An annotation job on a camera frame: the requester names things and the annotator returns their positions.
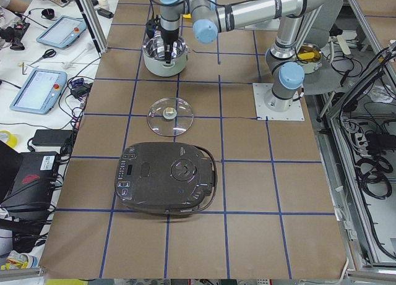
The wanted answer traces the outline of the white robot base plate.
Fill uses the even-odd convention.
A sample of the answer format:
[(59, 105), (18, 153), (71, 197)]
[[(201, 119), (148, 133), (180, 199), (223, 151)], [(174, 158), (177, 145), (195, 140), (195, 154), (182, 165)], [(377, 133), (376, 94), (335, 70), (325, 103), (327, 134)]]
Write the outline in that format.
[(280, 100), (272, 93), (272, 83), (253, 83), (256, 118), (262, 121), (304, 121), (301, 99), (295, 91), (292, 99)]

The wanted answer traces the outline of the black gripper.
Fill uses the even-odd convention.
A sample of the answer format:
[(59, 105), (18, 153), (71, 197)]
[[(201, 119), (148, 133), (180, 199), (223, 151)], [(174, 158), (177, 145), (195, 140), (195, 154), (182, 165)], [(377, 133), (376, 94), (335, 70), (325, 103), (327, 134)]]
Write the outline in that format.
[(174, 44), (179, 37), (179, 29), (167, 30), (161, 29), (161, 38), (165, 46), (165, 63), (170, 64), (171, 60), (177, 58), (177, 45)]

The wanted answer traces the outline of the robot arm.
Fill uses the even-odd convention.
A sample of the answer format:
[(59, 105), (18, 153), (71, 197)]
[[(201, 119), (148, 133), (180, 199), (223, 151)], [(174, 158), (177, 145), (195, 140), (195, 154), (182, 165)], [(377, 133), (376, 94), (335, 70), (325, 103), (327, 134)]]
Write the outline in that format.
[(326, 0), (248, 0), (219, 5), (214, 0), (160, 0), (160, 32), (165, 62), (171, 62), (173, 44), (179, 37), (181, 15), (190, 14), (195, 38), (213, 42), (219, 33), (280, 19), (277, 37), (267, 50), (266, 63), (273, 85), (264, 96), (265, 105), (286, 111), (304, 80), (303, 68), (293, 60)]

